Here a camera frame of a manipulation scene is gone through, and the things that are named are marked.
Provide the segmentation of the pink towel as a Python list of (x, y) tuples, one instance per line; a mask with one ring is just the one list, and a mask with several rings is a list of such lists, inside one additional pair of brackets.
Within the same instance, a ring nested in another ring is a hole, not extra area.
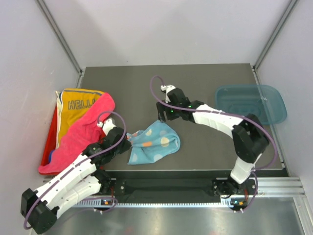
[(89, 144), (99, 141), (104, 136), (97, 123), (104, 121), (114, 109), (114, 99), (109, 93), (104, 92), (81, 118), (84, 125), (80, 132), (77, 132), (78, 136), (67, 142), (65, 148), (55, 147), (50, 153), (49, 163), (39, 166), (38, 172), (41, 175), (56, 175), (63, 171)]

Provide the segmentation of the blue polka dot towel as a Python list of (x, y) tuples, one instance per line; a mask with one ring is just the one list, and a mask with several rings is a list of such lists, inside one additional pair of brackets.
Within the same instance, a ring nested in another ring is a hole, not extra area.
[(128, 165), (153, 164), (180, 149), (180, 138), (165, 122), (159, 120), (146, 130), (127, 134), (132, 144)]

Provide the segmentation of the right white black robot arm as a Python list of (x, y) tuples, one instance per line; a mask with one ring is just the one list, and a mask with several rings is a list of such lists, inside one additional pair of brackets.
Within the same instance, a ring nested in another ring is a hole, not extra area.
[(258, 118), (249, 114), (227, 116), (225, 112), (195, 100), (191, 102), (183, 91), (173, 85), (162, 85), (165, 99), (157, 102), (158, 119), (161, 122), (182, 118), (195, 124), (205, 125), (232, 138), (237, 159), (224, 183), (216, 187), (221, 194), (238, 194), (246, 188), (246, 180), (254, 169), (269, 140), (261, 130)]

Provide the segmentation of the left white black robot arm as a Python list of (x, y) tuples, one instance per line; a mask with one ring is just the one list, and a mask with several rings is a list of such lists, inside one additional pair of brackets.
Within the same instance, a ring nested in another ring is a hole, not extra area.
[(130, 147), (126, 131), (113, 126), (102, 140), (89, 144), (52, 180), (35, 190), (24, 191), (21, 199), (24, 229), (45, 233), (76, 203), (94, 194), (111, 193), (112, 179), (102, 167)]

